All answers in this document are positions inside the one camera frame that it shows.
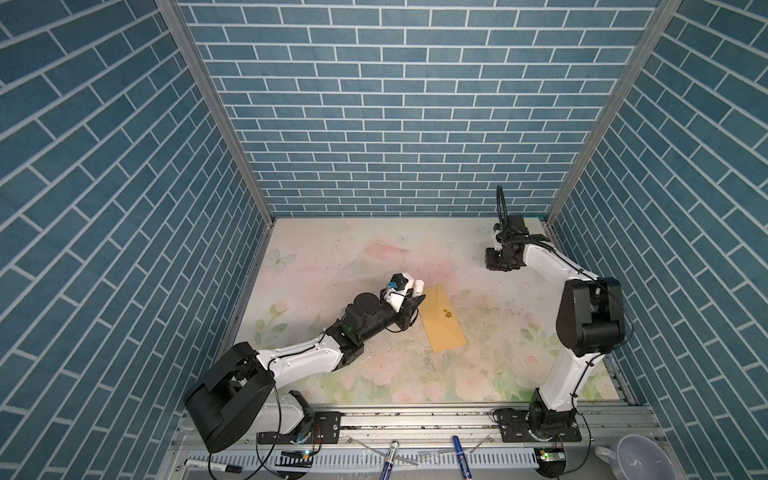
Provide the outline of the white glue stick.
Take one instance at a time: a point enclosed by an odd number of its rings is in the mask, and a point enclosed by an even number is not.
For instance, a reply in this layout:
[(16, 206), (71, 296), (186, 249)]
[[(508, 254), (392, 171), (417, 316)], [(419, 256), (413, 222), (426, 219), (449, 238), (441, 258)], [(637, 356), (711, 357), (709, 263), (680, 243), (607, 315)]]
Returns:
[(425, 288), (424, 281), (423, 280), (416, 280), (414, 282), (412, 295), (414, 297), (421, 296), (423, 294), (423, 292), (424, 292), (424, 288)]

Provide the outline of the brown paper envelope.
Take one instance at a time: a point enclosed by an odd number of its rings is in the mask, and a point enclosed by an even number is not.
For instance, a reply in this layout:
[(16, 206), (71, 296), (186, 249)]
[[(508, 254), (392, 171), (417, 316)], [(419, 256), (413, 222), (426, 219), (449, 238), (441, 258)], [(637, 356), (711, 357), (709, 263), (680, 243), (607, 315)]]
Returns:
[(466, 345), (466, 336), (444, 286), (426, 287), (423, 294), (420, 317), (432, 351), (441, 353)]

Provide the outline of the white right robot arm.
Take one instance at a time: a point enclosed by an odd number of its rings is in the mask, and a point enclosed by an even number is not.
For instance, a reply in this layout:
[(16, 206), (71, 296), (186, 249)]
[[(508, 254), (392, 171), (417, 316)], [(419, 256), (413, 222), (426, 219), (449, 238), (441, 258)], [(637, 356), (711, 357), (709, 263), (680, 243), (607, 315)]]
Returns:
[(627, 336), (621, 285), (577, 265), (546, 236), (530, 233), (521, 216), (501, 212), (493, 232), (496, 245), (485, 254), (489, 270), (530, 267), (562, 293), (555, 321), (560, 347), (549, 374), (534, 389), (527, 409), (497, 409), (493, 420), (505, 443), (578, 442), (582, 389)]

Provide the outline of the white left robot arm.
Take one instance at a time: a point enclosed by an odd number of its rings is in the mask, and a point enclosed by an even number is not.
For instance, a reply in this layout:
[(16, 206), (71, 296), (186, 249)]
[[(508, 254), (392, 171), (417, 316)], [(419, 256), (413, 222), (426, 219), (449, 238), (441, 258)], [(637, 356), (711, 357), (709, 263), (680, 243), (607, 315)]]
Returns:
[(318, 337), (274, 350), (247, 342), (227, 350), (184, 394), (184, 406), (210, 453), (240, 440), (251, 427), (297, 440), (308, 433), (315, 413), (300, 392), (279, 389), (309, 376), (353, 363), (365, 342), (396, 325), (402, 333), (415, 322), (426, 295), (383, 290), (362, 293), (341, 318)]

